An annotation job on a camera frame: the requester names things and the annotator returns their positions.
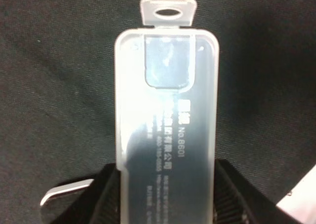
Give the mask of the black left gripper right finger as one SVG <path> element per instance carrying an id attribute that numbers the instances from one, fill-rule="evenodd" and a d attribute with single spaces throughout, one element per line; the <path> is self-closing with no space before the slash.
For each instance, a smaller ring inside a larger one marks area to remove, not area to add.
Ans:
<path id="1" fill-rule="evenodd" d="M 284 214 L 228 161 L 215 161 L 216 224 L 282 224 Z"/>

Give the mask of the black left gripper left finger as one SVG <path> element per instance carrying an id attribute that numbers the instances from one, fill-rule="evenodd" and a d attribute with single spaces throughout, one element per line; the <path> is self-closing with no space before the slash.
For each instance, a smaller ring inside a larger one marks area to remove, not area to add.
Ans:
<path id="1" fill-rule="evenodd" d="M 119 224 L 120 172 L 116 165 L 105 165 L 81 198 L 82 224 Z"/>

